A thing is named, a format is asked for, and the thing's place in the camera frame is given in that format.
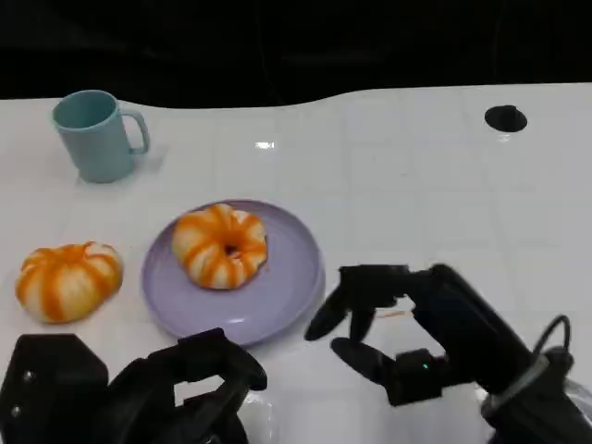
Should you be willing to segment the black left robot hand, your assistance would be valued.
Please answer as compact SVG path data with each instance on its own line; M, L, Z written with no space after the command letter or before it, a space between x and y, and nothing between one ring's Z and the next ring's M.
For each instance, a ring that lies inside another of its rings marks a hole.
M219 376L216 389L175 404L175 386ZM246 443L238 410L267 387L264 368L221 328L127 365L107 388L95 443Z

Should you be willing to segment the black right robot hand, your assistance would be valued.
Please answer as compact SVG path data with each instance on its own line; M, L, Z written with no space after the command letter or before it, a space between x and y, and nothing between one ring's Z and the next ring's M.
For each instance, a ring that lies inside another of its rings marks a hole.
M406 351L395 358L364 344L380 308L402 298L413 302L415 322L444 350ZM304 333L307 341L323 338L345 318L346 338L331 348L364 378L383 387L389 403L409 405L433 400L443 389L476 383L488 394L495 412L512 401L563 410L570 399L566 375L568 353L529 350L506 321L448 265L412 271L406 265L348 265L339 269L339 284L318 309Z

